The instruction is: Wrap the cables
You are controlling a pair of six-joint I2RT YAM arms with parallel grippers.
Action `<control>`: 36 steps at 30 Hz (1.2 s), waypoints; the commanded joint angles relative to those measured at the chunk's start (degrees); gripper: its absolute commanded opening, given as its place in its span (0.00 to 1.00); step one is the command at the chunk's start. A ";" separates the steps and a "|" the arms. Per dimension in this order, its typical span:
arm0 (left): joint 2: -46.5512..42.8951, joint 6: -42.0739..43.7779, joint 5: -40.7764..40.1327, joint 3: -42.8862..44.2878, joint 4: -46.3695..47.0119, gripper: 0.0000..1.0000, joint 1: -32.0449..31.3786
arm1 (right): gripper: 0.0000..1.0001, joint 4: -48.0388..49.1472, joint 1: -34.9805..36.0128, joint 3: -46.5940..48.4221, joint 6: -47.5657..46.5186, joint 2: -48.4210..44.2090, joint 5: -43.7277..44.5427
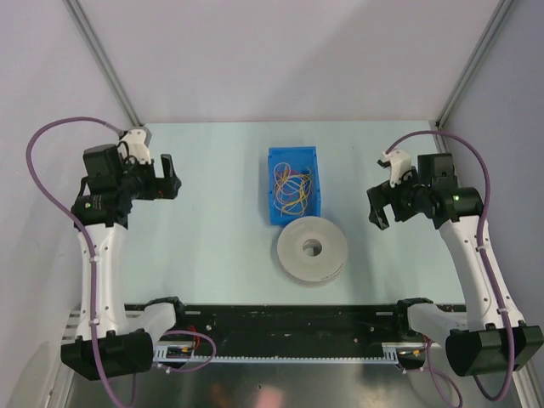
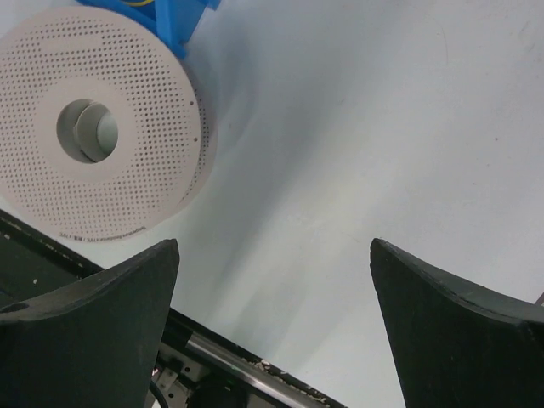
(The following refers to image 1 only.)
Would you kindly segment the grey cable spool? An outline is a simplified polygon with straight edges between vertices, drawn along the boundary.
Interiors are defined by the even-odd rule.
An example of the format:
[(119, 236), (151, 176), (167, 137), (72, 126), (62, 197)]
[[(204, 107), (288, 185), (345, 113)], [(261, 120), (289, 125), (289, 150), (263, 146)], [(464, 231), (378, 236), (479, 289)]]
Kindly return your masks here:
[(325, 286), (343, 271), (349, 255), (344, 233), (315, 216), (298, 218), (280, 233), (276, 251), (281, 267), (299, 284)]

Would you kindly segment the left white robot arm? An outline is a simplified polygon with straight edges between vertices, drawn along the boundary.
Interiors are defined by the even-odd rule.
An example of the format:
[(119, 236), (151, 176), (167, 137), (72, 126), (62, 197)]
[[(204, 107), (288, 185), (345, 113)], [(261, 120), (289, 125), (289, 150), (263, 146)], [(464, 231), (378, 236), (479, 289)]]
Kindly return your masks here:
[(128, 215), (136, 200), (173, 200), (181, 181), (173, 159), (161, 155), (162, 177), (153, 160), (103, 144), (83, 153), (87, 174), (71, 208), (82, 250), (82, 301), (72, 343), (62, 345), (62, 362), (90, 381), (148, 371), (163, 335), (176, 340), (188, 329), (178, 297), (145, 303), (130, 318), (122, 296), (121, 261)]

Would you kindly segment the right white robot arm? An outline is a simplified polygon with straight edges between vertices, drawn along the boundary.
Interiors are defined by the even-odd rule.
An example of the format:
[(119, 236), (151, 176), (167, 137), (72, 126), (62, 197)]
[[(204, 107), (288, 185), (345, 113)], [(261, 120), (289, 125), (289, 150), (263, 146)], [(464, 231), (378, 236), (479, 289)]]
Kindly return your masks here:
[(370, 221), (385, 230), (385, 207), (398, 222), (417, 214), (431, 219), (452, 257), (466, 307), (465, 317), (458, 317), (424, 297), (400, 300), (394, 335), (435, 341), (459, 377), (520, 370), (542, 346), (543, 334), (527, 325), (502, 279), (488, 231), (478, 229), (484, 209), (479, 192), (459, 186), (449, 154), (421, 155), (413, 166), (406, 152), (392, 150), (378, 163), (390, 175), (367, 191)]

